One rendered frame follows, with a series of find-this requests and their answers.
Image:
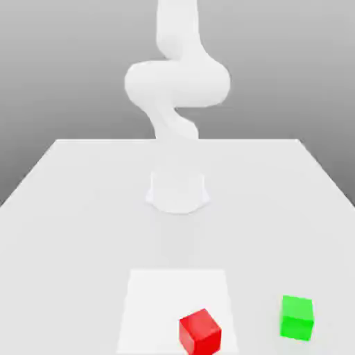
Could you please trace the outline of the small red cube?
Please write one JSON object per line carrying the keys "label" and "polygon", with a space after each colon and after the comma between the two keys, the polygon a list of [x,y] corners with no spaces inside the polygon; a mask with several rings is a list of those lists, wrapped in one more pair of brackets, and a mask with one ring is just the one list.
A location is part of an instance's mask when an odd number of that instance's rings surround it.
{"label": "small red cube", "polygon": [[220,350],[222,329],[206,309],[179,320],[179,341],[188,355],[213,355]]}

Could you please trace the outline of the small green cube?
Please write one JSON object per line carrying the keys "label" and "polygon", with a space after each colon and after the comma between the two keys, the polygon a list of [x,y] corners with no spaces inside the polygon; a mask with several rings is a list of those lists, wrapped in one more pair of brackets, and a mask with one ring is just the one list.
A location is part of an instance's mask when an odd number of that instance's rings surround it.
{"label": "small green cube", "polygon": [[315,323],[311,299],[284,295],[279,318],[279,335],[310,341]]}

